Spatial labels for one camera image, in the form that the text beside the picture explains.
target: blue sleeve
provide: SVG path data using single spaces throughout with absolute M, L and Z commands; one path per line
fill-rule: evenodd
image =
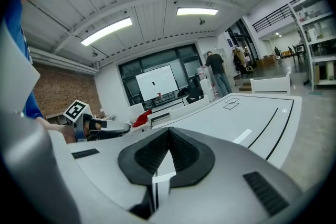
M 27 61 L 29 61 L 28 46 L 21 29 L 21 17 L 22 17 L 21 0 L 10 0 L 10 2 L 8 3 L 7 10 L 5 12 L 6 25 L 17 47 L 27 58 Z M 37 117 L 43 118 L 43 115 L 37 106 L 33 92 L 30 93 L 27 99 L 26 105 L 23 109 L 23 113 L 27 117 L 32 119 L 36 119 Z
M 27 102 L 26 102 L 26 116 L 32 119 L 36 119 L 38 117 L 43 118 L 43 115 L 38 108 L 38 105 L 36 103 L 35 97 L 33 92 L 30 93 Z

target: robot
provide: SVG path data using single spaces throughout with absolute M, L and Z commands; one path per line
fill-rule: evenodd
M 131 126 L 124 122 L 102 120 L 92 116 L 90 106 L 82 101 L 75 100 L 63 115 L 71 122 L 75 131 L 76 142 L 104 140 L 125 135 Z M 85 122 L 89 122 L 89 136 L 83 130 Z M 101 129 L 96 129 L 96 123 L 101 124 Z

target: fluorescent ceiling light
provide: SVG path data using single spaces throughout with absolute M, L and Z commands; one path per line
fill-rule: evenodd
M 207 14 L 216 15 L 218 10 L 212 8 L 178 8 L 177 15 Z
M 95 42 L 99 38 L 106 36 L 114 31 L 117 31 L 121 28 L 124 28 L 126 26 L 132 25 L 131 18 L 126 18 L 124 20 L 121 20 L 119 22 L 116 22 L 112 25 L 109 25 L 98 32 L 94 33 L 93 35 L 89 36 L 88 38 L 84 39 L 81 43 L 84 46 L 90 45 L 91 43 Z

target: white ceiling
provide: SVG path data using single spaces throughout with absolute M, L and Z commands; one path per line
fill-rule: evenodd
M 23 29 L 31 46 L 87 65 L 171 41 L 215 36 L 262 0 L 32 0 L 24 4 Z M 215 16 L 177 16 L 178 7 L 209 7 Z M 80 42 L 95 31 L 130 17 L 132 26 L 92 46 Z M 92 50 L 98 56 L 91 57 Z

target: black rubber pad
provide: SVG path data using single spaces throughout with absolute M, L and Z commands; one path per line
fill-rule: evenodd
M 73 158 L 78 159 L 78 158 L 87 157 L 87 156 L 97 154 L 97 153 L 99 153 L 99 151 L 96 150 L 95 148 L 93 148 L 93 149 L 87 150 L 87 151 L 74 152 L 74 153 L 72 153 L 72 155 L 73 155 Z
M 154 134 L 124 148 L 118 165 L 133 183 L 152 186 L 152 177 L 170 151 L 176 176 L 170 186 L 186 187 L 200 182 L 213 168 L 215 155 L 211 148 L 174 127 L 158 129 Z
M 285 199 L 258 172 L 243 177 L 270 216 L 276 215 L 288 206 Z

